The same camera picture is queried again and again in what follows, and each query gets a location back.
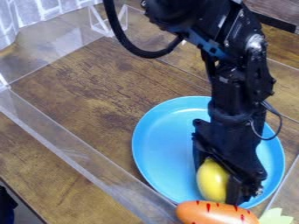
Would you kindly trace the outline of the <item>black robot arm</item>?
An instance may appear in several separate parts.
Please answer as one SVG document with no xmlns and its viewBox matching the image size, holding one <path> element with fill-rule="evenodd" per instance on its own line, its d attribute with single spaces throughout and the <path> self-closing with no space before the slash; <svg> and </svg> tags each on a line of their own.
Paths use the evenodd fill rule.
<svg viewBox="0 0 299 224">
<path fill-rule="evenodd" d="M 277 83 L 262 25 L 242 0 L 145 0 L 150 21 L 201 48 L 211 84 L 210 120 L 193 121 L 194 163 L 213 158 L 229 172 L 225 202 L 263 192 L 257 148 Z"/>
</svg>

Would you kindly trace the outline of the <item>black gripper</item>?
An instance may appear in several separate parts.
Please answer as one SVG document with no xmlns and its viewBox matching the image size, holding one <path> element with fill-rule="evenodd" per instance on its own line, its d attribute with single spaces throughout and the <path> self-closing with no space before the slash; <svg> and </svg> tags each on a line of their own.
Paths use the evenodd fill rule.
<svg viewBox="0 0 299 224">
<path fill-rule="evenodd" d="M 211 101 L 210 121 L 193 120 L 191 134 L 195 171 L 207 158 L 229 172 L 226 203 L 239 206 L 263 192 L 267 170 L 258 157 L 267 111 L 258 107 L 229 115 Z"/>
</svg>

